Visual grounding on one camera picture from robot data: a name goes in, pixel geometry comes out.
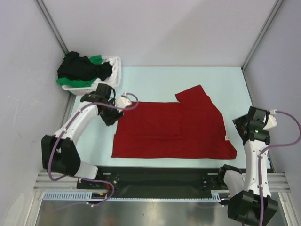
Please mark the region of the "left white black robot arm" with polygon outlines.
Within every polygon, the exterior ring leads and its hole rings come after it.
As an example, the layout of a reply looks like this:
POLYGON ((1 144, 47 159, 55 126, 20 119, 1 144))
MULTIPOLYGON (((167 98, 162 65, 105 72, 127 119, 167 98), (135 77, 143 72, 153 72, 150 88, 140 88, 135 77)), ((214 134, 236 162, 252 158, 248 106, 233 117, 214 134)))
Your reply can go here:
POLYGON ((117 109, 115 89, 99 84, 95 91, 80 99, 76 113, 53 135, 41 140, 42 166, 48 173, 56 172, 77 178, 87 178, 93 188, 103 185, 104 177, 98 167, 81 160, 76 144, 89 123, 97 116, 106 126, 113 125, 123 116, 117 109))

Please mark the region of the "red t shirt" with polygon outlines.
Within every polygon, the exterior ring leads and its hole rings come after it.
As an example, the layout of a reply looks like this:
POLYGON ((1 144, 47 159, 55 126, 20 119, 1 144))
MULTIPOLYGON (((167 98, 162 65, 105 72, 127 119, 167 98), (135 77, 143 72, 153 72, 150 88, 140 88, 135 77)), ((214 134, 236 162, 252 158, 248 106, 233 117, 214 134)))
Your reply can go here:
POLYGON ((117 123, 112 157, 235 159, 224 118, 202 86, 175 97, 176 102, 140 102, 125 111, 117 123))

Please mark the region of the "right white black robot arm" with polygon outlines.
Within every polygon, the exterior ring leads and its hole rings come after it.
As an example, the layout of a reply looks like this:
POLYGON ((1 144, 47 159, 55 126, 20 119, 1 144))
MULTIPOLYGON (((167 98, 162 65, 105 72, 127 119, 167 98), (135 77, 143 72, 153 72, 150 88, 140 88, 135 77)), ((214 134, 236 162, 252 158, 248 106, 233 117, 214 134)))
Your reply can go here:
POLYGON ((271 198, 267 170, 269 129, 277 121, 269 111, 251 106, 246 115, 233 123, 245 151, 245 173, 224 165, 217 184, 230 192, 228 218, 244 226, 265 226, 278 210, 278 202, 271 198))

